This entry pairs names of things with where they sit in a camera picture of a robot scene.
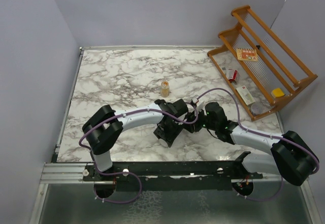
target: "small jar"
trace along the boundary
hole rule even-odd
[[[257,116],[263,113],[263,106],[259,102],[255,102],[250,106],[250,112],[253,116]]]
[[[167,81],[161,83],[160,94],[164,98],[169,95],[169,84]]]

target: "wire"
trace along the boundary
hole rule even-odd
[[[243,180],[239,181],[239,183],[242,183],[243,181],[248,180],[248,178],[249,178],[249,175],[246,176]]]
[[[268,135],[268,134],[263,134],[263,133],[260,133],[260,132],[256,132],[254,130],[251,130],[249,128],[246,128],[244,127],[242,124],[241,124],[241,121],[240,121],[240,113],[239,113],[239,106],[238,106],[238,103],[236,101],[236,98],[226,89],[224,88],[213,88],[213,89],[210,89],[208,91],[205,91],[203,94],[201,94],[200,96],[197,97],[197,99],[199,100],[202,96],[206,95],[207,93],[211,92],[211,91],[214,91],[214,90],[222,90],[224,92],[226,92],[227,94],[229,94],[234,102],[235,102],[235,105],[236,105],[236,109],[237,109],[237,119],[238,119],[238,125],[240,126],[241,129],[247,131],[247,132],[250,132],[250,133],[253,133],[253,134],[256,134],[256,135],[260,135],[260,136],[263,136],[263,137],[266,137],[266,138],[273,138],[273,139],[279,139],[279,140],[283,140],[297,148],[299,148],[300,150],[304,151],[305,153],[307,153],[308,155],[310,155],[312,157],[312,159],[315,161],[315,164],[316,164],[316,169],[312,172],[312,174],[315,174],[316,172],[318,172],[319,170],[319,162],[317,160],[317,158],[307,149],[305,149],[304,147],[300,146],[299,144],[296,144],[295,142],[289,140],[289,139],[285,139],[284,137],[279,137],[279,136],[271,136],[271,135]],[[248,200],[252,200],[252,201],[257,201],[257,202],[264,202],[264,201],[270,201],[270,200],[273,200],[275,199],[276,197],[278,197],[278,195],[280,194],[280,192],[282,191],[283,189],[283,185],[284,185],[284,181],[283,181],[283,177],[281,176],[281,186],[279,188],[279,190],[271,197],[269,198],[264,198],[264,199],[255,199],[255,198],[251,198],[251,197],[247,197],[247,196],[243,196],[241,194],[239,194],[234,188],[233,188],[233,191],[235,191],[237,193],[237,195],[245,198],[245,199],[248,199]]]
[[[252,197],[248,197],[248,196],[244,196],[244,195],[241,195],[240,193],[238,193],[234,188],[233,188],[233,191],[240,197],[242,198],[245,198],[247,200],[251,200],[251,201],[256,201],[256,202],[265,202],[265,201],[270,201],[270,200],[273,200],[275,199],[276,197],[279,196],[279,194],[281,193],[282,189],[283,189],[283,186],[284,186],[284,181],[283,181],[283,177],[281,177],[281,185],[278,189],[278,191],[271,197],[268,197],[268,198],[264,198],[264,199],[256,199],[256,198],[252,198]]]
[[[197,108],[195,106],[193,106],[194,108],[194,111],[195,111],[195,119],[193,121],[183,121],[179,118],[177,118],[176,116],[166,112],[166,111],[162,111],[162,110],[157,110],[157,109],[151,109],[151,108],[148,108],[148,109],[141,109],[141,110],[136,110],[136,111],[130,111],[130,112],[126,112],[126,113],[123,113],[123,114],[119,114],[119,115],[116,115],[116,116],[112,116],[104,121],[102,121],[101,123],[97,124],[96,126],[94,126],[92,129],[90,129],[88,132],[86,132],[82,137],[81,139],[79,140],[79,145],[81,147],[84,147],[84,148],[87,148],[91,151],[91,148],[87,145],[84,145],[82,144],[82,141],[89,135],[91,134],[93,131],[95,131],[96,129],[98,129],[99,127],[101,127],[102,125],[104,125],[105,123],[109,123],[110,121],[114,120],[114,119],[117,119],[117,118],[120,118],[120,117],[123,117],[123,116],[129,116],[129,115],[133,115],[133,114],[136,114],[136,113],[140,113],[140,112],[149,112],[149,111],[155,111],[155,112],[159,112],[159,113],[162,113],[166,116],[169,116],[171,118],[173,118],[175,121],[178,121],[178,122],[181,122],[183,124],[194,124],[196,123],[196,121],[198,120],[198,117],[199,117],[199,114],[198,114],[198,111],[197,111]]]
[[[266,137],[266,138],[273,138],[273,139],[283,140],[283,141],[285,141],[285,142],[287,142],[287,143],[289,143],[289,144],[291,144],[291,145],[293,145],[293,146],[299,148],[299,149],[302,150],[303,152],[305,152],[305,153],[307,153],[308,155],[310,155],[310,156],[312,157],[312,159],[315,161],[316,168],[315,168],[315,170],[312,172],[312,174],[315,174],[316,172],[318,172],[318,170],[319,170],[319,162],[318,162],[317,158],[316,158],[316,157],[315,157],[315,156],[314,156],[314,155],[313,155],[309,150],[305,149],[304,147],[300,146],[299,144],[297,144],[297,143],[295,143],[295,142],[293,142],[293,141],[291,141],[291,140],[289,140],[289,139],[286,139],[286,138],[284,138],[284,137],[271,136],[271,135],[263,134],[263,133],[260,133],[260,132],[256,132],[256,131],[254,131],[254,130],[251,130],[251,129],[249,129],[249,128],[244,127],[244,126],[241,124],[241,121],[240,121],[240,112],[239,112],[239,106],[238,106],[238,103],[237,103],[235,97],[234,97],[234,96],[233,96],[233,95],[232,95],[228,90],[226,90],[226,89],[224,89],[224,88],[213,88],[213,89],[210,89],[210,90],[208,90],[208,91],[205,91],[203,94],[201,94],[200,96],[198,96],[197,99],[199,100],[201,97],[203,97],[203,96],[206,95],[207,93],[209,93],[209,92],[211,92],[211,91],[214,91],[214,90],[222,90],[222,91],[228,93],[228,94],[232,97],[232,99],[233,99],[234,102],[235,102],[236,109],[237,109],[238,125],[239,125],[239,127],[240,127],[241,129],[243,129],[243,130],[245,130],[245,131],[247,131],[247,132],[250,132],[250,133],[253,133],[253,134],[259,135],[259,136]],[[174,120],[176,120],[176,121],[178,121],[178,122],[181,122],[181,123],[183,123],[183,124],[194,124],[194,123],[198,120],[199,115],[198,115],[198,111],[197,111],[196,107],[193,106],[193,108],[194,108],[194,111],[195,111],[196,117],[195,117],[195,119],[194,119],[193,121],[191,121],[191,122],[183,121],[183,120],[181,120],[181,119],[179,119],[179,118],[173,116],[172,114],[170,114],[170,113],[168,113],[168,112],[166,112],[166,111],[157,110],[157,109],[150,109],[150,108],[148,108],[148,109],[141,109],[141,110],[135,110],[135,111],[131,111],[131,112],[126,112],[125,114],[119,114],[119,115],[116,115],[116,116],[110,117],[110,118],[108,118],[108,119],[102,121],[101,123],[99,123],[99,124],[97,124],[96,126],[94,126],[91,130],[89,130],[88,132],[86,132],[86,133],[81,137],[81,139],[79,140],[79,145],[80,145],[81,147],[84,147],[84,148],[87,148],[88,150],[90,150],[91,158],[92,158],[93,163],[94,163],[94,166],[95,166],[95,168],[96,168],[96,170],[98,171],[99,174],[104,175],[104,176],[115,176],[115,175],[125,174],[125,172],[116,172],[116,173],[103,173],[103,172],[101,172],[101,171],[98,169],[98,167],[97,167],[97,165],[96,165],[96,162],[95,162],[95,160],[94,160],[94,158],[93,158],[93,156],[92,156],[91,148],[90,148],[89,146],[86,146],[86,145],[82,144],[82,141],[83,141],[83,140],[84,140],[84,139],[85,139],[89,134],[91,134],[94,130],[98,129],[100,126],[104,125],[105,123],[108,123],[108,122],[110,122],[110,121],[112,121],[112,120],[114,120],[114,119],[117,119],[117,118],[120,118],[120,117],[123,117],[123,116],[129,116],[129,115],[132,115],[132,114],[136,114],[136,113],[140,113],[140,112],[146,112],[146,111],[148,111],[148,112],[149,112],[149,111],[154,111],[154,112],[162,113],[162,114],[164,114],[164,115],[166,115],[166,116],[169,116],[169,117],[173,118]],[[127,204],[127,203],[131,203],[131,202],[133,202],[134,200],[136,200],[136,199],[140,196],[141,191],[142,191],[141,180],[140,180],[140,178],[139,178],[136,174],[134,174],[134,173],[132,173],[132,172],[128,172],[128,173],[129,173],[130,175],[135,176],[136,179],[137,179],[138,182],[139,182],[139,185],[140,185],[140,190],[139,190],[138,194],[137,194],[133,199],[128,200],[128,201],[112,201],[112,200],[102,199],[102,198],[99,198],[99,197],[98,197],[98,198],[101,199],[102,201],[106,201],[106,202],[110,202],[110,203],[116,203],[116,204]],[[271,197],[269,197],[269,198],[265,198],[265,199],[255,199],[255,198],[250,198],[250,197],[243,196],[243,195],[239,194],[239,193],[238,193],[236,190],[234,190],[234,189],[233,189],[233,190],[237,193],[237,195],[239,195],[239,196],[241,196],[241,197],[243,197],[243,198],[245,198],[245,199],[252,200],[252,201],[258,201],[258,202],[263,202],[263,201],[269,201],[269,200],[272,200],[272,199],[276,198],[276,197],[279,195],[279,193],[281,192],[281,190],[283,189],[283,185],[284,185],[284,181],[283,181],[283,177],[281,177],[281,186],[280,186],[279,190],[277,191],[277,193],[275,193],[275,195],[273,195],[273,196],[271,196]]]
[[[316,168],[315,168],[315,170],[312,172],[312,174],[315,174],[316,172],[318,172],[318,170],[319,170],[319,162],[318,162],[317,158],[316,158],[316,157],[315,157],[315,156],[314,156],[314,155],[313,155],[309,150],[305,149],[304,147],[300,146],[299,144],[297,144],[297,143],[295,143],[295,142],[293,142],[293,141],[291,141],[291,140],[289,140],[289,139],[286,139],[286,138],[284,138],[284,137],[280,137],[280,136],[272,136],[272,135],[269,135],[269,134],[263,134],[263,133],[260,133],[260,132],[257,132],[257,131],[254,131],[254,130],[251,130],[251,129],[247,128],[247,127],[244,127],[244,126],[242,125],[241,121],[240,121],[240,113],[239,113],[238,103],[237,103],[235,97],[234,97],[234,96],[233,96],[233,95],[232,95],[228,90],[226,90],[226,89],[224,89],[224,88],[213,88],[213,89],[210,89],[210,90],[208,90],[208,91],[205,91],[205,92],[204,92],[203,94],[201,94],[197,99],[199,100],[202,96],[204,96],[204,95],[206,95],[207,93],[209,93],[209,92],[211,92],[211,91],[214,91],[214,90],[222,90],[222,91],[225,91],[226,93],[228,93],[228,94],[233,98],[233,100],[234,100],[234,102],[235,102],[235,105],[236,105],[236,109],[237,109],[238,126],[239,126],[241,129],[243,129],[243,130],[245,130],[245,131],[247,131],[247,132],[250,132],[250,133],[253,133],[253,134],[256,134],[256,135],[262,136],[262,137],[283,140],[283,141],[285,141],[285,142],[287,142],[287,143],[289,143],[289,144],[291,144],[291,145],[293,145],[293,146],[299,148],[300,150],[302,150],[303,152],[305,152],[306,154],[308,154],[309,156],[311,156],[312,159],[315,161]]]
[[[84,140],[84,139],[85,139],[89,134],[91,134],[94,130],[98,129],[100,126],[104,125],[105,123],[110,122],[111,120],[114,120],[114,119],[116,119],[116,118],[123,117],[123,116],[125,116],[125,115],[126,115],[126,116],[129,116],[129,115],[132,115],[132,114],[136,114],[136,113],[140,113],[140,112],[146,112],[146,111],[147,111],[147,112],[149,112],[149,111],[155,111],[155,112],[162,113],[162,114],[167,115],[167,116],[173,118],[174,120],[176,120],[176,121],[178,121],[178,122],[181,122],[181,123],[183,123],[183,124],[193,124],[193,123],[195,123],[195,122],[198,120],[198,117],[199,117],[199,114],[198,114],[197,108],[196,108],[195,106],[193,106],[193,108],[194,108],[194,111],[195,111],[195,115],[196,115],[196,117],[195,117],[195,119],[194,119],[193,121],[190,121],[190,122],[188,122],[188,121],[183,121],[183,120],[177,118],[176,116],[173,116],[172,114],[170,114],[170,113],[168,113],[168,112],[166,112],[166,111],[157,110],[157,109],[150,109],[150,108],[148,108],[148,109],[136,110],[136,111],[131,111],[131,112],[127,112],[127,113],[125,113],[125,114],[119,114],[119,115],[116,115],[116,116],[110,117],[110,118],[108,118],[108,119],[102,121],[101,123],[99,123],[99,124],[97,124],[96,126],[94,126],[92,129],[90,129],[88,132],[86,132],[86,133],[81,137],[81,139],[79,140],[79,145],[80,145],[81,147],[83,147],[83,148],[87,148],[87,149],[90,151],[90,156],[91,156],[91,158],[92,158],[92,161],[93,161],[93,164],[94,164],[94,166],[95,166],[95,169],[97,170],[97,172],[98,172],[100,175],[103,175],[103,176],[116,176],[116,175],[125,174],[125,172],[114,172],[114,173],[104,173],[104,172],[101,172],[101,171],[98,169],[97,164],[96,164],[96,162],[95,162],[95,159],[94,159],[94,157],[93,157],[93,155],[92,155],[91,148],[90,148],[89,146],[87,146],[87,145],[82,144],[82,141],[83,141],[83,140]],[[95,191],[95,189],[94,189],[94,194],[96,195],[96,199],[100,199],[100,200],[102,200],[102,201],[109,202],[109,203],[113,203],[113,204],[128,204],[128,203],[131,203],[131,202],[135,201],[135,200],[140,196],[140,194],[141,194],[141,192],[142,192],[142,183],[141,183],[140,178],[139,178],[135,173],[133,173],[133,172],[128,172],[128,174],[134,176],[134,177],[138,180],[138,182],[139,182],[139,186],[140,186],[140,188],[139,188],[139,191],[138,191],[137,195],[136,195],[134,198],[132,198],[132,199],[130,199],[130,200],[127,200],[127,201],[114,201],[114,200],[109,200],[109,199],[105,199],[105,198],[100,198],[100,197],[97,196],[97,193],[96,193],[96,191]]]
[[[91,158],[93,160],[93,165],[95,166],[95,169],[97,170],[97,172],[99,174],[101,174],[103,176],[116,176],[116,175],[126,174],[126,172],[113,172],[113,173],[104,173],[104,172],[101,172],[98,169],[97,165],[96,165],[96,162],[95,162],[95,160],[93,158],[92,152],[90,153],[90,156],[91,156]],[[141,183],[140,178],[135,173],[133,173],[133,172],[127,172],[127,174],[130,174],[130,175],[134,176],[137,179],[137,181],[139,182],[139,191],[138,191],[137,195],[134,198],[132,198],[130,200],[126,200],[126,201],[116,201],[116,200],[109,200],[109,199],[106,199],[106,198],[100,198],[100,197],[98,197],[98,195],[96,193],[95,185],[94,185],[93,191],[94,191],[94,194],[96,196],[96,199],[100,199],[102,201],[109,202],[109,203],[113,203],[113,204],[129,204],[129,203],[135,201],[140,196],[140,194],[142,192],[142,183]]]
[[[214,135],[210,132],[210,130],[207,129],[207,131],[208,131],[208,133],[209,133],[213,138],[218,139],[218,137],[214,136]]]

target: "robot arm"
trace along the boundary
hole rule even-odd
[[[128,115],[130,112],[141,110],[142,112]],[[315,162],[310,155],[302,150],[289,145],[283,140],[266,138],[256,133],[243,130],[237,122],[228,120],[222,107],[217,102],[208,103],[205,111],[198,113],[198,119],[193,124],[178,123],[173,118],[164,115],[157,110],[168,112],[179,118],[185,115],[187,121],[193,121],[196,115],[188,112],[186,103],[178,100],[174,103],[167,103],[165,100],[156,100],[154,103],[132,110],[114,111],[109,105],[101,107],[95,115],[83,126],[83,132],[87,133],[96,125],[108,118],[122,114],[123,116],[110,121],[109,126],[102,125],[93,130],[87,137],[90,144],[94,160],[100,171],[105,171],[112,167],[110,149],[115,144],[119,135],[137,126],[145,124],[157,124],[154,134],[167,142],[171,147],[174,140],[185,129],[190,133],[195,133],[203,128],[215,131],[218,139],[230,143],[249,146],[261,150],[266,154],[249,154],[242,162],[248,172],[263,172],[280,174],[293,185],[301,185],[315,168]],[[281,136],[299,144],[313,155],[305,142],[298,134],[288,131],[286,134],[272,134],[271,136]]]

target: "wooden dish rack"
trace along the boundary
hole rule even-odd
[[[263,118],[267,115],[270,115],[274,112],[281,110],[286,104],[288,104],[294,97],[296,97],[304,88],[306,88],[312,81],[317,78],[316,74],[313,74],[306,65],[276,36],[273,31],[251,10],[250,6],[243,6],[236,9],[233,9],[231,15],[234,16],[238,23],[231,29],[222,31],[218,34],[218,37],[223,41],[223,45],[219,48],[211,50],[208,52],[208,56],[213,61],[215,66],[220,71],[223,78],[226,80],[229,87],[237,96],[240,103],[243,105],[244,109],[251,117],[252,121]],[[266,40],[262,40],[255,31],[251,28],[247,23],[247,19],[250,17],[258,26],[262,27],[263,32],[266,32],[267,38]],[[238,40],[241,39],[246,43],[246,47],[238,47]],[[298,80],[289,69],[280,61],[280,59],[274,54],[274,47],[271,47],[270,40],[279,46],[278,49],[281,49],[281,52],[285,52],[290,60],[293,60],[298,67],[303,71],[303,74],[307,75],[300,80]],[[256,66],[259,66],[264,71],[268,70],[268,74],[271,74],[274,77],[274,81],[278,80],[279,86],[283,87],[285,90],[285,96],[280,98],[273,98],[271,95],[272,89],[279,87],[273,87],[273,82],[265,83],[264,74],[260,74],[258,69],[252,67],[252,62],[255,61],[241,61],[237,59],[236,48],[252,48],[257,51],[258,54],[258,63]],[[236,58],[239,64],[243,67],[245,72],[251,78],[251,80],[255,83],[257,88],[261,91],[265,99],[271,106],[271,109],[260,114],[253,115],[250,112],[249,107],[242,100],[236,88],[232,83],[229,82],[226,75],[222,71],[221,67],[214,59],[214,55],[230,51],[232,55]]]

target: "small box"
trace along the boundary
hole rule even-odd
[[[239,80],[239,73],[237,70],[235,69],[227,69],[227,68],[221,68],[225,74],[225,76],[227,77],[227,79],[229,80],[230,83],[235,82],[238,83]]]
[[[236,90],[247,106],[255,103],[255,99],[250,94],[246,86],[237,87]]]
[[[238,60],[258,61],[257,51],[253,49],[236,49]]]
[[[285,96],[285,94],[284,94],[284,92],[282,91],[281,88],[273,89],[271,95],[272,95],[273,98],[275,98],[275,99],[276,99],[276,98],[280,98],[280,97]]]

